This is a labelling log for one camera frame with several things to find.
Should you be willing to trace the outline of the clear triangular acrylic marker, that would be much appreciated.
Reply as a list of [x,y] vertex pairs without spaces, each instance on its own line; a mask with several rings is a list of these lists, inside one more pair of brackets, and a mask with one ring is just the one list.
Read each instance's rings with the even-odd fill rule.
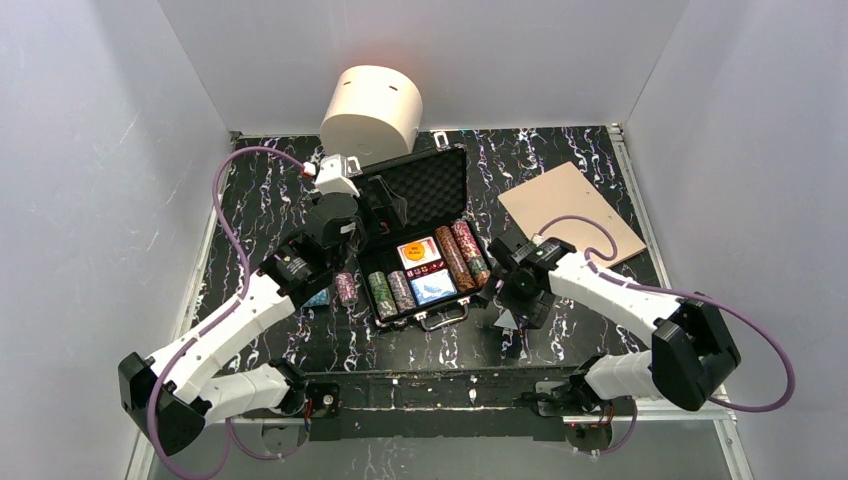
[[519,328],[518,323],[509,311],[501,314],[495,321],[494,326],[507,330],[517,330]]

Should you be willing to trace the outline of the pink chip stack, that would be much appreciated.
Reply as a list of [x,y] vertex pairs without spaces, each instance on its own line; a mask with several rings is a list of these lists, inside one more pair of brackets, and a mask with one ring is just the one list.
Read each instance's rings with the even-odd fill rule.
[[355,306],[358,302],[358,288],[350,272],[341,272],[334,278],[339,302],[344,307]]

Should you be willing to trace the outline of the blue card deck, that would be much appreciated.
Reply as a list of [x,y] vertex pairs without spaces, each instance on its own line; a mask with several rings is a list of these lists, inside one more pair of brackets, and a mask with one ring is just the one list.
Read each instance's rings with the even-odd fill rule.
[[447,269],[412,279],[410,286],[418,305],[428,305],[458,293]]

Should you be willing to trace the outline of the yellow big blind button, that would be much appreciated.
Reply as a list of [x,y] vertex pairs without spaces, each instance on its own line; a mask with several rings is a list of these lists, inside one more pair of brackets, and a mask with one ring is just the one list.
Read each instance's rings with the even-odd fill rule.
[[403,248],[404,257],[410,261],[419,261],[427,254],[427,249],[422,242],[411,242]]

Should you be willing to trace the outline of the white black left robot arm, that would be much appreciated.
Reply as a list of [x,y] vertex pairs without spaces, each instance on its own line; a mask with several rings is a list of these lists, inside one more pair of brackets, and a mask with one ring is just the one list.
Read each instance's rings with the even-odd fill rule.
[[307,164],[318,189],[304,223],[287,234],[241,290],[171,344],[118,365],[121,405],[156,453],[168,458],[209,424],[250,410],[280,408],[302,386],[295,367],[269,362],[217,377],[250,340],[298,312],[360,253],[367,241],[400,230],[408,202],[381,175],[347,171],[347,160]]

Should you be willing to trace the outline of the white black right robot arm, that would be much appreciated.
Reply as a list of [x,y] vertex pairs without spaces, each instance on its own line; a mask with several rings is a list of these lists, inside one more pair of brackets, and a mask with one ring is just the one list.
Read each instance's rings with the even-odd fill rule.
[[488,247],[496,266],[484,288],[516,321],[535,329],[559,299],[572,300],[640,339],[645,350],[595,355],[539,399],[590,411],[621,397],[662,398],[699,410],[739,366],[719,311],[705,301],[653,292],[557,238],[534,242],[511,228]]

